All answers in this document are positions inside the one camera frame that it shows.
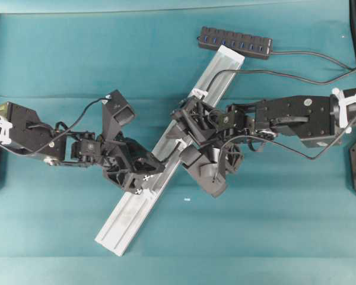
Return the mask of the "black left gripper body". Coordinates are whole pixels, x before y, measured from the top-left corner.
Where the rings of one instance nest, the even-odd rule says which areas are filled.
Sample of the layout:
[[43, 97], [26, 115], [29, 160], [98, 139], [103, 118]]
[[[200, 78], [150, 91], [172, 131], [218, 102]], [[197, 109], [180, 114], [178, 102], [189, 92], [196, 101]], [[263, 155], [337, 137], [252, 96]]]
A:
[[128, 162], [128, 151], [126, 148], [127, 142], [137, 142], [134, 139], [124, 137], [120, 141], [101, 143], [101, 160], [100, 165], [103, 168], [103, 175], [106, 179], [113, 182], [121, 190], [127, 192], [127, 182], [132, 172], [132, 166]]

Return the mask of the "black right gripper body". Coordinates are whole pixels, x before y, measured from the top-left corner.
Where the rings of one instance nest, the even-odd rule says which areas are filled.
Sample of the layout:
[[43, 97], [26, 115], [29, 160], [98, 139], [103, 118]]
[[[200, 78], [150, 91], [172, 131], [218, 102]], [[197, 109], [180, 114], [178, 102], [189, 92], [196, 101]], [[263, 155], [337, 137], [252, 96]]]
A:
[[255, 105], [249, 103], [231, 104], [222, 111], [201, 99], [191, 97], [174, 110], [171, 117], [173, 119], [185, 117], [196, 123], [193, 127], [195, 139], [190, 139], [196, 144], [196, 148], [209, 145], [218, 147], [220, 149], [218, 172], [225, 172], [227, 175], [238, 171], [243, 161], [243, 153], [238, 146], [240, 140], [236, 136], [252, 133], [248, 114], [253, 110]]

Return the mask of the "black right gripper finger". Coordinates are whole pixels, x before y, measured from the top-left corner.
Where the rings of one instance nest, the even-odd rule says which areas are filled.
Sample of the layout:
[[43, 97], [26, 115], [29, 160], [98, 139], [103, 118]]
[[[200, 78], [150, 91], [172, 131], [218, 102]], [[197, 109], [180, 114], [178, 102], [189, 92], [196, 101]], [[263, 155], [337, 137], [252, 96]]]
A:
[[193, 140], [195, 139], [193, 127], [196, 126], [196, 123], [194, 123], [192, 119], [181, 117], [174, 120], [176, 123], [173, 125], [171, 130], [168, 131], [166, 138], [181, 139], [190, 136]]
[[180, 159], [184, 167], [188, 168], [197, 163], [199, 166], [208, 163], [205, 152], [202, 148], [196, 148], [194, 145], [189, 145], [180, 153]]

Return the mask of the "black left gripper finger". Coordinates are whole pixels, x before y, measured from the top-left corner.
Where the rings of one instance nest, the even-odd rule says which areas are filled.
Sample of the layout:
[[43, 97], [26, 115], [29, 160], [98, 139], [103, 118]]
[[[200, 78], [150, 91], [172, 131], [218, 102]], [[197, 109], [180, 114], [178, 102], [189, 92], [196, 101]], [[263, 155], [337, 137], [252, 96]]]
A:
[[165, 166], [160, 166], [156, 170], [148, 170], [141, 174], [131, 173], [127, 182], [127, 191], [135, 195], [142, 194], [147, 189], [145, 184], [154, 176], [163, 173], [165, 168]]
[[132, 172], [162, 172], [163, 164], [138, 142], [127, 142], [128, 162]]

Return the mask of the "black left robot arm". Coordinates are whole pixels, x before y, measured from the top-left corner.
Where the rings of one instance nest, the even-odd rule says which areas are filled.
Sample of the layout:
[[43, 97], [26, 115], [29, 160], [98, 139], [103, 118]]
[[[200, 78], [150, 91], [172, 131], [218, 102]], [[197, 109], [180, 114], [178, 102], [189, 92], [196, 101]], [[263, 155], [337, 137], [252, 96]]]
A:
[[54, 127], [29, 108], [7, 102], [0, 105], [0, 147], [18, 156], [32, 157], [51, 166], [98, 166], [103, 176], [124, 191], [139, 195], [144, 178], [164, 172], [163, 161], [121, 128], [135, 114], [120, 99], [102, 100], [100, 135], [75, 132], [64, 122]]

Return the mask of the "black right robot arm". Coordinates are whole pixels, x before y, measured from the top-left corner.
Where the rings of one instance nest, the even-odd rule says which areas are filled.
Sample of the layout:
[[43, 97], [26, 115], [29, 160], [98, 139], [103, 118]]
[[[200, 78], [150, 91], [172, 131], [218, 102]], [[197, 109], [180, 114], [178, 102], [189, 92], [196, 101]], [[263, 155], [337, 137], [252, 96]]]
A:
[[356, 123], [356, 88], [336, 88], [330, 96], [233, 103], [224, 111], [192, 96], [171, 116], [176, 124], [167, 138], [190, 137], [197, 144], [182, 153], [185, 168], [218, 178], [240, 167], [240, 144], [254, 152], [262, 151], [279, 134], [296, 136], [308, 148], [328, 149], [337, 144]]

